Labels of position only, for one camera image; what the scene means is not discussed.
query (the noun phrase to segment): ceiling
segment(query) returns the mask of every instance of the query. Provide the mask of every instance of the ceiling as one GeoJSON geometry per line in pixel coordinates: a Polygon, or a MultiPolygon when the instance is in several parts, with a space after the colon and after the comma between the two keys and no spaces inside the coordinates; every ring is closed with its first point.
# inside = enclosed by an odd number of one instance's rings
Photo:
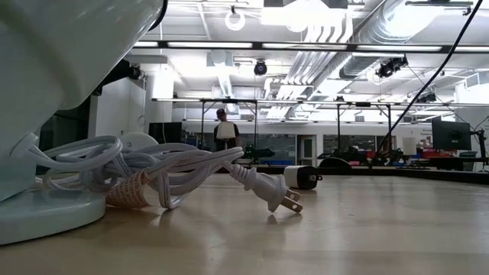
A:
{"type": "MultiPolygon", "coordinates": [[[[379,0],[364,0],[364,7],[350,11],[354,26],[365,18],[378,4],[379,0]]],[[[261,24],[260,16],[263,0],[248,1],[236,4],[236,8],[245,12],[245,25],[240,31],[232,31],[225,24],[229,5],[210,5],[210,2],[171,1],[167,14],[156,29],[148,32],[143,40],[221,40],[221,41],[303,41],[306,31],[292,32],[285,26],[261,24]]],[[[462,8],[446,9],[431,24],[412,37],[408,43],[414,44],[452,44],[457,37],[467,16],[462,16],[462,8]]],[[[482,8],[475,16],[466,31],[463,44],[489,44],[489,10],[482,8]]],[[[209,50],[132,50],[133,55],[164,55],[174,65],[176,74],[175,92],[210,91],[219,86],[215,68],[207,66],[209,50]]],[[[232,56],[249,57],[252,60],[264,59],[268,66],[266,76],[255,76],[253,63],[240,63],[230,70],[230,81],[233,86],[255,86],[263,88],[267,78],[285,76],[294,64],[297,52],[233,50],[232,56]]],[[[445,55],[407,54],[411,69],[422,81],[427,81],[445,59],[445,55]]],[[[453,97],[454,86],[463,77],[472,75],[477,70],[489,68],[489,55],[454,55],[445,67],[445,75],[439,76],[436,84],[437,95],[444,100],[453,97]]],[[[419,90],[423,84],[409,68],[402,68],[389,79],[380,82],[375,79],[373,70],[347,87],[347,100],[376,101],[379,98],[405,97],[406,94],[419,90]]]]}

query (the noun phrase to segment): security camera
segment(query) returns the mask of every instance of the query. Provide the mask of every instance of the security camera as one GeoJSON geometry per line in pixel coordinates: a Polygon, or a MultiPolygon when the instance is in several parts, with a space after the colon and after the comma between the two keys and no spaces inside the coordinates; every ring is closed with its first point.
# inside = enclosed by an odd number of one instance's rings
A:
{"type": "Polygon", "coordinates": [[[257,64],[254,66],[254,74],[256,76],[263,76],[267,73],[267,65],[265,65],[265,61],[258,60],[257,64]]]}

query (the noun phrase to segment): white power cord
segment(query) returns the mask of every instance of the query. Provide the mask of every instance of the white power cord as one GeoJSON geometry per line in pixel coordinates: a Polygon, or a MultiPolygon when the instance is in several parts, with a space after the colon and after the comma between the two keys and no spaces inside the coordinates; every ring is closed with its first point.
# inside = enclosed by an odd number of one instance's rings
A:
{"type": "Polygon", "coordinates": [[[207,177],[224,167],[233,178],[244,184],[245,190],[251,189],[267,201],[272,212],[280,204],[295,212],[302,210],[302,206],[296,202],[299,194],[286,188],[283,176],[273,178],[257,173],[256,169],[247,170],[231,164],[243,156],[241,147],[215,153],[188,144],[159,144],[138,150],[123,150],[117,137],[103,136],[77,141],[43,153],[34,145],[36,140],[34,134],[29,134],[17,144],[11,156],[27,154],[38,165],[51,168],[42,180],[45,186],[53,189],[87,189],[106,194],[108,203],[109,198],[115,197],[115,200],[122,201],[129,208],[135,208],[134,205],[138,204],[131,202],[140,198],[127,197],[127,194],[139,193],[141,186],[147,184],[158,192],[162,207],[173,209],[207,177]],[[180,176],[168,174],[186,171],[190,172],[180,176]],[[79,172],[79,175],[62,180],[51,179],[55,174],[68,172],[79,172]]]}

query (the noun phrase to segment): wooden table surface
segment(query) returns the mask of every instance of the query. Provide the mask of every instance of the wooden table surface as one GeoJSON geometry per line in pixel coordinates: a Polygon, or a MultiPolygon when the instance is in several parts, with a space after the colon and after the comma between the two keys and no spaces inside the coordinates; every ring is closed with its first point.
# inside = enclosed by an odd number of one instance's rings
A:
{"type": "Polygon", "coordinates": [[[91,225],[0,247],[1,274],[489,272],[486,187],[325,176],[301,193],[301,214],[271,214],[214,175],[173,211],[109,208],[91,225]]]}

